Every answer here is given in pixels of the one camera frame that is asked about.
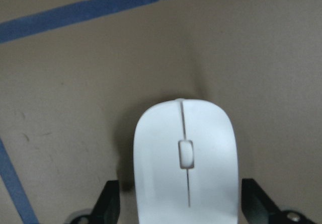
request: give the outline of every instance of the white computer mouse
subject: white computer mouse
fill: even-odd
[[[177,99],[149,108],[133,157],[140,224],[237,224],[235,137],[215,104]]]

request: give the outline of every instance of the gray surface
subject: gray surface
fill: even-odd
[[[3,0],[1,19],[76,1]],[[0,45],[0,136],[39,220],[89,211],[119,178],[119,223],[137,223],[135,124],[190,97],[230,116],[240,178],[322,222],[321,21],[322,0],[168,0]]]

